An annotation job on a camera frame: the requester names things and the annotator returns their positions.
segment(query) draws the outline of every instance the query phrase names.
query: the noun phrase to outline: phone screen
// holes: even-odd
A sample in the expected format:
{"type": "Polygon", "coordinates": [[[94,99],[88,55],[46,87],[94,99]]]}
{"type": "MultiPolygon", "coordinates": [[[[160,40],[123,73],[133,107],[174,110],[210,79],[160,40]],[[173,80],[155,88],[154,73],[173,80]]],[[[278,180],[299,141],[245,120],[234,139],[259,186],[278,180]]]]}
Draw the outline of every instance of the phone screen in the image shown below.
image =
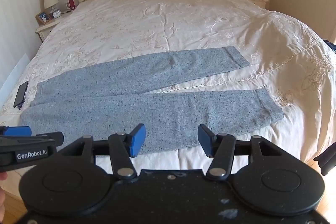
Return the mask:
{"type": "Polygon", "coordinates": [[[17,107],[18,105],[22,104],[25,99],[27,87],[28,87],[28,81],[23,83],[22,85],[19,86],[19,89],[16,94],[15,102],[14,102],[14,107],[17,107]]]}

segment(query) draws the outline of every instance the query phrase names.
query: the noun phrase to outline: clock face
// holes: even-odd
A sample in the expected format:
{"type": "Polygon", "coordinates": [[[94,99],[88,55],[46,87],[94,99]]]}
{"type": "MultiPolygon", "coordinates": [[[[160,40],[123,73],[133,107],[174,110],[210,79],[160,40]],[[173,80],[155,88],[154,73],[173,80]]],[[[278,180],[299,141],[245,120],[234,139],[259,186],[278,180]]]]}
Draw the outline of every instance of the clock face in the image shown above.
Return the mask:
{"type": "Polygon", "coordinates": [[[57,11],[54,12],[52,15],[53,15],[53,18],[57,18],[57,17],[60,17],[62,14],[61,14],[61,11],[60,11],[60,10],[57,10],[57,11]]]}

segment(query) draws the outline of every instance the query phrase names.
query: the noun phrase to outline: alarm clock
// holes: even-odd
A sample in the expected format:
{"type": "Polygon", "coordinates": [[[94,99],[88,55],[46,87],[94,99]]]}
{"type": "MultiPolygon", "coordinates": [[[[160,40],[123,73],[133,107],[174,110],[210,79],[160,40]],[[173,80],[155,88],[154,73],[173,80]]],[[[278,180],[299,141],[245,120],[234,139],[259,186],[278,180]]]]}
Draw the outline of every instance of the alarm clock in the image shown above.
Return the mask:
{"type": "Polygon", "coordinates": [[[55,11],[52,11],[52,14],[51,14],[51,16],[52,16],[54,19],[60,17],[61,15],[62,15],[62,13],[61,13],[61,10],[60,10],[60,9],[57,9],[57,10],[55,10],[55,11]]]}

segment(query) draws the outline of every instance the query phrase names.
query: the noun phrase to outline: bedspread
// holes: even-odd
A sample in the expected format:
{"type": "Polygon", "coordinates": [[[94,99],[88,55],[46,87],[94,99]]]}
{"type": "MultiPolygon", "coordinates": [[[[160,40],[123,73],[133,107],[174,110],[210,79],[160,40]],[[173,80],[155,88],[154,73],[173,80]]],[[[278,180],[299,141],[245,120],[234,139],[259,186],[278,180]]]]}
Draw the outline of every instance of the bedspread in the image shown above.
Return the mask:
{"type": "MultiPolygon", "coordinates": [[[[67,70],[153,52],[235,46],[252,65],[151,93],[266,88],[285,118],[260,134],[307,161],[335,134],[336,58],[308,26],[247,0],[90,0],[59,23],[29,63],[1,110],[0,124],[16,125],[37,84],[67,70]],[[17,88],[29,80],[27,102],[13,109],[17,88]]],[[[248,140],[251,134],[239,139],[248,140]]],[[[98,164],[110,171],[107,160],[98,164]]],[[[137,170],[207,169],[198,147],[141,155],[137,170]]],[[[235,157],[234,170],[247,163],[235,157]]]]}

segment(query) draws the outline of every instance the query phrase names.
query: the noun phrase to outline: human hand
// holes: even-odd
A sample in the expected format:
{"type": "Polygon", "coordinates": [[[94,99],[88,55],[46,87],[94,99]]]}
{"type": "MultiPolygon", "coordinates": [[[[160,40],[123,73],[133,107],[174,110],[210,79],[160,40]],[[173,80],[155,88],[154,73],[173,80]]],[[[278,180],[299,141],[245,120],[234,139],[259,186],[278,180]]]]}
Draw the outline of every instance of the human hand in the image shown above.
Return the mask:
{"type": "MultiPolygon", "coordinates": [[[[7,172],[0,173],[0,180],[6,180],[7,179],[7,172]]],[[[5,191],[1,189],[0,187],[0,222],[3,221],[3,218],[5,216],[5,191]]]]}

